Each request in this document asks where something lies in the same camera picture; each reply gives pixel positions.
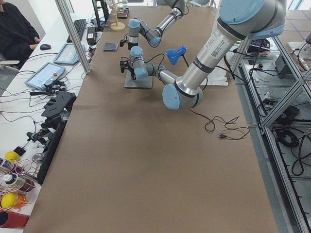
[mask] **red cup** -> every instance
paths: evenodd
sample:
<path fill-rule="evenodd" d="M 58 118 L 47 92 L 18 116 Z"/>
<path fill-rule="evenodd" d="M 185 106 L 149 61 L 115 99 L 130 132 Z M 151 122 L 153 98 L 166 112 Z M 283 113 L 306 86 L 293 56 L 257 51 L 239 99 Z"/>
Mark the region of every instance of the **red cup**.
<path fill-rule="evenodd" d="M 0 228 L 24 229 L 29 216 L 11 211 L 0 211 Z"/>

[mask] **yellow ball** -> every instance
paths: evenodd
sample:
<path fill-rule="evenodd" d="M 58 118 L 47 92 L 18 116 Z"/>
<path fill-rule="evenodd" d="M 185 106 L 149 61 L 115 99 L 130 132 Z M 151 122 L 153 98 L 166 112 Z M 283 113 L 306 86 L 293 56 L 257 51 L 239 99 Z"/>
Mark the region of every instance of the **yellow ball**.
<path fill-rule="evenodd" d="M 4 157 L 6 160 L 14 163 L 15 161 L 19 160 L 19 155 L 15 151 L 9 151 L 5 154 Z"/>
<path fill-rule="evenodd" d="M 1 200 L 1 207 L 3 209 L 9 209 L 14 206 L 17 202 L 18 196 L 17 193 L 7 193 L 4 194 Z"/>

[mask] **black monitor stand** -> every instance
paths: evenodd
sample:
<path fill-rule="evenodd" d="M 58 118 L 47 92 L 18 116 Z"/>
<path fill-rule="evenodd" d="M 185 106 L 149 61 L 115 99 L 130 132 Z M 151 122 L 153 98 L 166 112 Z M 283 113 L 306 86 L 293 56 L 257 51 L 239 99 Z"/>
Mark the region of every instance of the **black monitor stand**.
<path fill-rule="evenodd" d="M 102 6 L 102 9 L 103 9 L 105 22 L 101 21 L 101 19 L 99 18 L 98 9 L 97 9 L 97 2 L 98 1 L 101 2 L 101 6 Z M 93 3 L 95 18 L 96 18 L 96 20 L 94 21 L 95 30 L 97 32 L 102 32 L 104 30 L 105 23 L 107 22 L 108 17 L 109 17 L 107 3 L 104 0 L 92 0 L 92 3 Z"/>

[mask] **white desk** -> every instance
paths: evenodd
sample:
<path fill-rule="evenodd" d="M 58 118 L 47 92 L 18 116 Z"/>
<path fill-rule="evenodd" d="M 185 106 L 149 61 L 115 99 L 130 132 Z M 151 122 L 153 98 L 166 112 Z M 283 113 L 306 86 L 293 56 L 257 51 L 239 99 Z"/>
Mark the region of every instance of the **white desk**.
<path fill-rule="evenodd" d="M 73 20 L 81 19 L 82 16 L 72 14 L 71 15 Z M 86 32 L 85 30 L 82 44 L 88 48 L 88 44 L 86 41 Z M 68 37 L 68 32 L 66 30 L 66 27 L 62 21 L 62 18 L 60 17 L 56 22 L 53 24 L 51 29 L 46 33 L 45 37 L 42 39 L 40 44 L 37 46 L 37 48 L 34 50 L 31 56 L 43 54 L 43 53 L 50 53 L 50 52 L 59 52 L 64 43 L 66 43 Z M 41 44 L 50 44 L 51 49 L 50 50 L 40 50 Z M 53 62 L 56 54 L 47 54 L 42 56 L 37 56 L 34 58 L 29 59 L 24 66 L 21 68 L 20 71 L 23 70 L 31 70 L 31 71 L 37 71 L 39 70 L 44 64 L 47 62 Z M 68 66 L 66 67 L 66 72 L 70 71 L 72 67 Z M 22 72 L 18 74 L 11 84 L 8 86 L 7 91 L 9 91 L 12 94 L 22 92 L 29 87 L 27 87 L 24 82 L 32 75 L 31 72 Z M 63 79 L 66 84 L 66 89 L 69 92 L 74 92 L 75 95 L 78 95 L 80 86 L 82 85 L 83 78 L 84 78 L 84 70 L 81 64 L 79 63 L 75 68 L 68 74 L 67 79 Z M 25 93 L 22 93 L 20 95 L 16 96 L 10 96 L 10 94 L 5 91 L 0 98 L 0 111 L 7 111 L 7 112 L 31 112 L 33 110 L 38 110 L 33 113 L 22 113 L 22 114 L 13 114 L 13 113 L 3 113 L 4 116 L 8 120 L 14 120 L 16 118 L 22 117 L 22 116 L 31 116 L 36 122 L 44 121 L 45 117 L 42 117 L 41 114 L 44 111 L 43 106 L 45 103 L 51 98 L 46 97 L 45 99 L 41 100 L 37 98 L 36 96 L 32 97 L 31 100 L 31 106 L 35 105 L 34 107 L 29 106 L 29 91 L 32 91 L 32 89 L 29 88 L 29 90 Z M 17 146 L 23 147 L 27 143 L 27 132 L 35 132 L 35 126 L 33 124 L 33 120 L 30 117 L 24 117 L 22 119 L 19 119 L 14 122 L 8 122 L 6 121 L 3 116 L 0 116 L 0 141 L 1 141 L 1 147 L 0 147 L 0 157 L 4 158 L 4 155 L 6 152 L 14 150 Z M 40 125 L 36 125 L 36 131 L 41 129 Z M 21 157 L 21 160 L 29 159 L 31 160 L 32 156 L 35 154 L 35 149 L 37 147 L 36 143 L 28 143 L 25 147 L 26 153 Z M 29 205 L 26 205 L 21 208 L 21 211 L 19 213 L 30 215 L 35 203 L 35 200 L 38 196 L 38 193 L 40 191 L 40 186 L 37 185 L 35 189 L 27 193 L 26 199 L 28 202 L 30 202 Z M 0 228 L 1 233 L 21 233 L 23 230 L 17 230 L 17 229 L 3 229 Z"/>

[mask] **blue joint cap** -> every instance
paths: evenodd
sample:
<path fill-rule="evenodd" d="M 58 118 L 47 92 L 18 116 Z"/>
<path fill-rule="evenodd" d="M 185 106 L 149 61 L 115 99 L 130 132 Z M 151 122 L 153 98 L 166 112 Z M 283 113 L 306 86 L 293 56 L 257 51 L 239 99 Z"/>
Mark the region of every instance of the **blue joint cap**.
<path fill-rule="evenodd" d="M 152 46 L 157 46 L 157 45 L 160 43 L 160 41 L 161 41 L 161 38 L 160 38 L 160 37 L 155 37 L 155 38 L 153 38 L 153 39 L 150 41 L 150 44 L 151 44 Z"/>
<path fill-rule="evenodd" d="M 276 28 L 272 28 L 272 29 L 262 31 L 259 33 L 249 34 L 248 39 L 259 40 L 259 39 L 264 39 L 264 38 L 268 38 L 268 37 L 281 35 L 284 31 L 284 28 L 285 28 L 285 25 L 281 25 L 281 26 L 278 26 Z"/>
<path fill-rule="evenodd" d="M 179 57 L 184 55 L 187 52 L 187 48 L 185 46 L 180 46 L 179 48 L 175 50 L 166 50 L 166 55 L 169 59 L 169 61 L 176 65 L 176 63 L 179 60 Z"/>
<path fill-rule="evenodd" d="M 138 19 L 132 18 L 128 22 L 129 28 L 138 28 L 140 26 L 140 22 Z"/>
<path fill-rule="evenodd" d="M 135 68 L 134 73 L 137 80 L 142 80 L 148 77 L 148 72 L 145 68 L 141 67 Z"/>
<path fill-rule="evenodd" d="M 219 15 L 227 24 L 240 24 L 254 17 L 264 2 L 265 0 L 223 0 Z"/>
<path fill-rule="evenodd" d="M 176 87 L 173 84 L 168 84 L 164 87 L 162 98 L 165 106 L 171 110 L 177 110 L 180 106 L 180 98 Z"/>
<path fill-rule="evenodd" d="M 133 46 L 130 51 L 132 57 L 141 57 L 143 54 L 142 48 L 139 46 Z"/>

